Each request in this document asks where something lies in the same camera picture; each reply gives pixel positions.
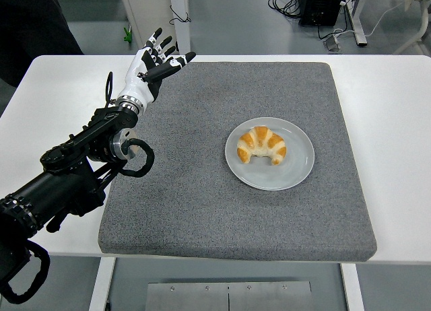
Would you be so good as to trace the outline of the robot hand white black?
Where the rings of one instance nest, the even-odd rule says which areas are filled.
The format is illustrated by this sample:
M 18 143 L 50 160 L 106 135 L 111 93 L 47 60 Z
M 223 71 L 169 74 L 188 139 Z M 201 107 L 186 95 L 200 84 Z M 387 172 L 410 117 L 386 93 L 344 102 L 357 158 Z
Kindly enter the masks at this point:
M 196 53 L 192 51 L 173 57 L 174 46 L 164 50 L 172 37 L 157 43 L 161 34 L 162 29 L 158 28 L 144 47 L 137 51 L 126 74 L 125 87 L 116 99 L 117 106 L 130 107 L 141 114 L 158 97 L 162 80 L 174 75 L 195 58 Z

